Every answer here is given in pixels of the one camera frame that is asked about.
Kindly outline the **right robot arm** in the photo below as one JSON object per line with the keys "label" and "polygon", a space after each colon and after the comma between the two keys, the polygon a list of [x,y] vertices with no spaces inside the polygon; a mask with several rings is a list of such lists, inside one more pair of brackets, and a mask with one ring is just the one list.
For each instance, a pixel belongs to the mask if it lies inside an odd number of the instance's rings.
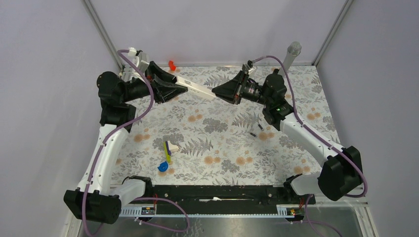
{"label": "right robot arm", "polygon": [[239,71],[232,80],[213,88],[212,92],[235,105],[242,99],[262,104],[267,123],[301,145],[321,166],[319,173],[298,174],[286,179],[283,196],[287,202],[296,203],[304,195],[314,194],[337,201],[354,197],[350,192],[366,185],[360,152],[353,146],[345,148],[333,142],[304,122],[285,99],[287,87],[277,70],[269,74],[262,85]]}

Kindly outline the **white remote control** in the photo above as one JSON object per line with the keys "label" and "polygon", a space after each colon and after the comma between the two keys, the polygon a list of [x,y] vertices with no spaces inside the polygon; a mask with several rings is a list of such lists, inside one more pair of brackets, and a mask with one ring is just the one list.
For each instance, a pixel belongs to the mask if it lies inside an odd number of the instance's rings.
{"label": "white remote control", "polygon": [[187,87],[188,92],[194,93],[195,95],[203,99],[212,100],[216,98],[216,95],[211,91],[211,89],[208,89],[202,85],[196,84],[183,77],[176,76],[176,84]]}

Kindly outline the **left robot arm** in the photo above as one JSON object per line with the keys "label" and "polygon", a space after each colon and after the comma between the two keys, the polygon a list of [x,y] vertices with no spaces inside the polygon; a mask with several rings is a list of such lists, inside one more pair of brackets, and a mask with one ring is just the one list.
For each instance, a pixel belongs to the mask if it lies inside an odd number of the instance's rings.
{"label": "left robot arm", "polygon": [[98,141],[89,166],[75,190],[67,190],[63,200],[79,220],[113,224],[122,207],[134,199],[147,203],[153,198],[148,177],[131,176],[121,186],[111,189],[113,166],[136,116],[130,101],[153,95],[156,103],[165,103],[185,93],[188,88],[177,84],[176,76],[165,72],[155,62],[145,70],[146,81],[133,77],[124,81],[107,71],[98,76],[96,85],[102,112]]}

